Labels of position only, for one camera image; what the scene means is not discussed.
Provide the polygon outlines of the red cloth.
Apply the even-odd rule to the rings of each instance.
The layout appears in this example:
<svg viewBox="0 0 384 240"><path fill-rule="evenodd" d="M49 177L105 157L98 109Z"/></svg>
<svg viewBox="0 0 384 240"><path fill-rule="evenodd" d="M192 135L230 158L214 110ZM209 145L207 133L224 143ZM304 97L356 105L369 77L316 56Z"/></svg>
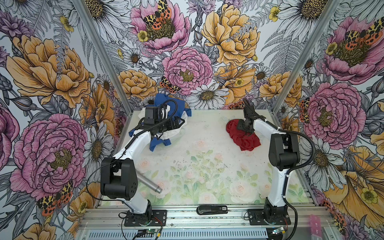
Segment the red cloth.
<svg viewBox="0 0 384 240"><path fill-rule="evenodd" d="M239 120L230 120L226 125L226 131L230 135L233 142L240 147L241 151L253 151L255 148L261 146L260 139L255 133L246 133L245 131L238 130Z"/></svg>

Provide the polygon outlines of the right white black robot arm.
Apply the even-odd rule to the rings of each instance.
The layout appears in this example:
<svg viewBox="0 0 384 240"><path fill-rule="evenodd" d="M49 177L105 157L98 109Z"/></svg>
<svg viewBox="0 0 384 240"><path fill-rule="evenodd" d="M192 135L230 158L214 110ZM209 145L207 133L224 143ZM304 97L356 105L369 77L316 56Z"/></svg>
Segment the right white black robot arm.
<svg viewBox="0 0 384 240"><path fill-rule="evenodd" d="M260 133L269 145L269 161L275 168L272 190L266 197L264 208L248 210L246 215L252 226L290 225L288 210L294 211L294 223L298 220L298 211L288 202L286 197L291 174L313 162L316 146L312 139L301 132L288 131L275 126L264 116L256 113L255 108L247 99L243 100L245 107L244 118L239 120L238 130L247 134ZM299 137L310 144L310 156L302 164Z"/></svg>

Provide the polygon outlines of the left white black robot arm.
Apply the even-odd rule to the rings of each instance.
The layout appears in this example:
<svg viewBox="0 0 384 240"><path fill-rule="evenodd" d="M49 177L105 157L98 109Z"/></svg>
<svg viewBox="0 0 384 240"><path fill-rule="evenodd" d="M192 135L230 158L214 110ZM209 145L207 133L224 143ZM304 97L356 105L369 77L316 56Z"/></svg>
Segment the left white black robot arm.
<svg viewBox="0 0 384 240"><path fill-rule="evenodd" d="M140 179L134 160L146 147L162 142L165 133L180 129L186 122L182 118L184 111L185 104L177 99L146 107L144 117L132 129L130 141L113 157L102 161L101 194L129 207L126 218L131 226L147 226L155 219L151 202L138 192Z"/></svg>

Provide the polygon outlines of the blue cloth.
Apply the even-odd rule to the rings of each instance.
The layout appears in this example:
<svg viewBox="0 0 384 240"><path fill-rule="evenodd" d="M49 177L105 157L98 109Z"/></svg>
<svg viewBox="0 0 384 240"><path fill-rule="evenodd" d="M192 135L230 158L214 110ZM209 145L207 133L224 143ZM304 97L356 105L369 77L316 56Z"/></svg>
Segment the blue cloth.
<svg viewBox="0 0 384 240"><path fill-rule="evenodd" d="M149 107L149 106L166 107L168 110L167 118L155 125L151 125L151 126L145 125L143 123L144 116L145 116L145 109L146 107ZM183 111L185 109L187 109L185 107L185 101L168 97L165 94L156 94L154 103L146 105L142 109L141 111L142 117L140 118L137 126L129 132L129 136L131 137L131 140L125 146L125 148L128 149L132 145L132 143L139 138L139 136L142 136L144 134L149 134L149 136L151 137L151 140L149 143L149 148L151 151L154 151L155 147L160 144L169 146L171 144L171 139L162 140L159 137L161 137L162 134L165 131L167 131L166 123L169 121L169 118L181 118Z"/></svg>

